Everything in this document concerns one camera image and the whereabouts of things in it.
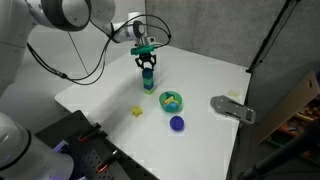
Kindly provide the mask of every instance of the metal bracket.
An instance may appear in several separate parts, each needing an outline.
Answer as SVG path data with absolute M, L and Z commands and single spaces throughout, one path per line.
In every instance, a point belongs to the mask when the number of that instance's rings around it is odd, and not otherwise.
M 252 125 L 256 119 L 256 112 L 238 102 L 226 97 L 216 96 L 210 100 L 211 107 L 219 114 L 239 120 L 241 123 Z

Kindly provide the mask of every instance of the green bowl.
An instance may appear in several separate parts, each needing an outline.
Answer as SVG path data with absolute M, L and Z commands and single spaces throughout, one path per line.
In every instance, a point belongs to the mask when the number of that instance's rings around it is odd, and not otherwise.
M 173 91 L 166 91 L 159 97 L 162 109 L 166 112 L 178 112 L 182 108 L 182 97 Z

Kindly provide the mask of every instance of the white wall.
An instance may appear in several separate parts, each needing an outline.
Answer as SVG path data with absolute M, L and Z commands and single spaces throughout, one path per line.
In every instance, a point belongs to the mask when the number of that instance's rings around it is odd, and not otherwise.
M 144 0 L 115 1 L 116 14 L 112 22 L 127 20 L 129 12 L 145 12 Z M 92 71 L 107 38 L 91 24 L 83 31 L 71 35 L 87 69 Z M 71 77 L 86 75 L 66 32 L 39 26 L 31 33 L 29 42 L 45 61 L 56 69 L 68 73 Z M 111 43 L 107 62 L 128 53 L 132 47 L 132 42 Z M 54 96 L 71 85 L 72 83 L 44 70 L 26 50 L 16 82 L 0 98 L 0 111 L 32 132 L 37 132 L 68 114 L 54 101 Z

